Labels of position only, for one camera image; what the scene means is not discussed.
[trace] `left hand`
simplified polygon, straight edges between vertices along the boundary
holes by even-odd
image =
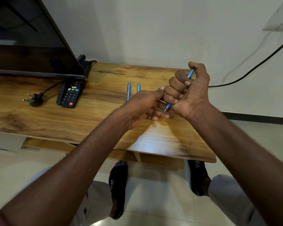
[[[165,86],[161,86],[156,91],[141,90],[120,107],[120,110],[125,111],[131,118],[130,129],[133,129],[142,119],[157,121],[158,117],[165,119],[170,117],[163,112],[166,104],[158,101],[164,95],[164,88]]]

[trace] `wooden desk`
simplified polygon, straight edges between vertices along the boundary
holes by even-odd
[[[125,103],[127,83],[136,93],[167,85],[177,69],[96,63],[74,109],[58,106],[59,87],[45,94],[45,102],[31,107],[27,94],[40,93],[58,79],[0,76],[0,132],[38,139],[80,143],[114,109]],[[216,162],[216,156],[192,126],[179,116],[141,121],[127,132],[115,149]]]

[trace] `right hand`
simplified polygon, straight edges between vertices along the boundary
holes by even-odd
[[[195,70],[196,79],[189,80],[185,71],[178,70],[175,77],[170,78],[164,95],[164,101],[173,104],[170,109],[185,119],[199,104],[208,102],[210,81],[204,64],[189,62],[189,68]]]

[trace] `blue pen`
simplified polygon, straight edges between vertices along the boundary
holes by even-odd
[[[131,94],[131,83],[130,83],[130,81],[129,81],[129,82],[128,82],[128,86],[127,86],[127,100],[126,100],[126,102],[129,101],[129,99],[130,99],[130,94]]]
[[[190,72],[188,73],[187,78],[189,80],[191,80],[193,73],[194,73],[194,69],[190,70]],[[167,111],[171,107],[171,105],[172,105],[171,103],[168,103],[166,105],[166,108],[164,109],[164,112]]]
[[[141,90],[141,85],[140,83],[137,84],[137,92]]]

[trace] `power plug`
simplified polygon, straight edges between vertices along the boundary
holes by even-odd
[[[26,98],[26,99],[23,99],[23,101],[29,102],[29,104],[33,107],[37,107],[43,103],[43,98],[42,98],[43,95],[44,93],[39,93],[39,94],[35,93],[34,95],[28,94],[28,96],[30,96],[31,99]]]

